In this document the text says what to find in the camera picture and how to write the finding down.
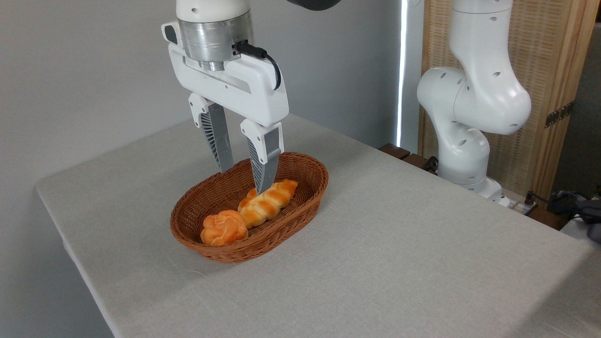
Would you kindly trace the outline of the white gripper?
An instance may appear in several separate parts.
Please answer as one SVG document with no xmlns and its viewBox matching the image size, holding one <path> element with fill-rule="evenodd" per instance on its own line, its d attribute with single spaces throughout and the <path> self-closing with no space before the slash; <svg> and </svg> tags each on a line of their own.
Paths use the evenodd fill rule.
<svg viewBox="0 0 601 338">
<path fill-rule="evenodd" d="M 262 194 L 272 186 L 284 152 L 279 123 L 289 113 L 284 80 L 276 86 L 273 64 L 249 55 L 224 62 L 223 71 L 201 67 L 186 55 L 177 22 L 163 24 L 162 35 L 176 78 L 193 92 L 189 105 L 194 124 L 204 132 L 222 173 L 234 167 L 224 107 L 246 118 L 240 127 L 247 138 L 255 188 Z"/>
</svg>

